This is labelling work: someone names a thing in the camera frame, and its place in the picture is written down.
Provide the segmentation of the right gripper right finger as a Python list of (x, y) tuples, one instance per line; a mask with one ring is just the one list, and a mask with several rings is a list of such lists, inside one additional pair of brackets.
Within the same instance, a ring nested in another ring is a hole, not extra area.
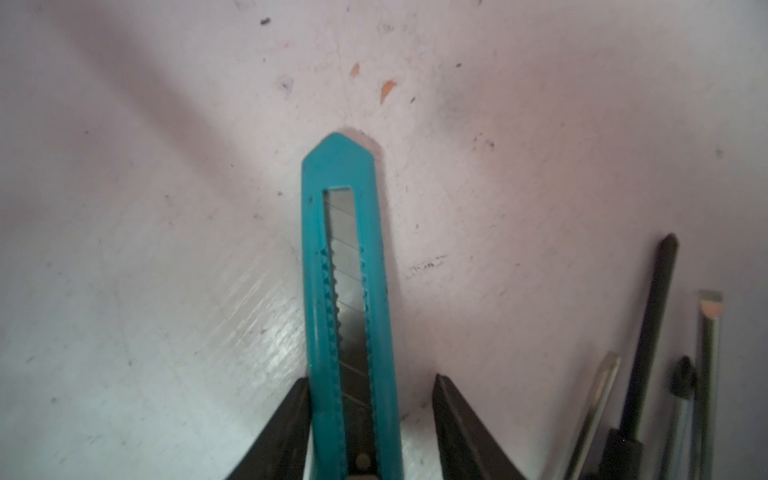
[(524, 479), (446, 375), (435, 377), (432, 406), (444, 479)]

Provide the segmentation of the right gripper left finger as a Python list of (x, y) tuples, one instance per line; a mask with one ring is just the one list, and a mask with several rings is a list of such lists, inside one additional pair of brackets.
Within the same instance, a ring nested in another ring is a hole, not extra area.
[(302, 479), (311, 426), (309, 380), (298, 379), (228, 480)]

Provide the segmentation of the teal utility knife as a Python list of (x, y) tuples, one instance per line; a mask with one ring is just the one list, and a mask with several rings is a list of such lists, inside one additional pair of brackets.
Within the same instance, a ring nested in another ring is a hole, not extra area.
[(315, 479), (404, 476), (373, 155), (342, 133), (301, 164)]

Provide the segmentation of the clear handle screwdriver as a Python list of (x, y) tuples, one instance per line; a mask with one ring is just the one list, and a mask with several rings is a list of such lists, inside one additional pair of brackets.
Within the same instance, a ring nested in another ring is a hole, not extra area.
[(700, 290), (698, 382), (695, 413), (697, 420), (696, 478), (713, 478), (714, 440), (719, 380), (720, 331), (724, 298), (718, 290)]

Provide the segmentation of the thin metal screwdriver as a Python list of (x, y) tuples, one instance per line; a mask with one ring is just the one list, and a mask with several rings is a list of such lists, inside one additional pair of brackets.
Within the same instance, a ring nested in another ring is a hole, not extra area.
[(620, 364), (621, 356), (613, 351), (607, 352), (601, 361), (588, 392), (584, 414), (564, 463), (560, 475), (561, 479), (579, 479), (581, 477)]

